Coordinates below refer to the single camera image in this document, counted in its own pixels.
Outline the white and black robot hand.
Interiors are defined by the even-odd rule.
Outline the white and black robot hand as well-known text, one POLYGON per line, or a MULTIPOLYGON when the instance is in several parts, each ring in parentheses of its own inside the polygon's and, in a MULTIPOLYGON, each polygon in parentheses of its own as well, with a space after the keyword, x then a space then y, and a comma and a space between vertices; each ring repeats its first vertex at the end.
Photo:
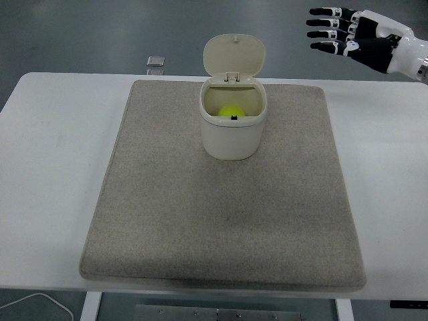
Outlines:
POLYGON ((310 15, 315 18, 306 25, 326 28, 307 33, 320 39, 310 45, 312 49, 427 83, 427 41, 417 38, 410 27, 369 10, 319 7, 311 8, 310 15))

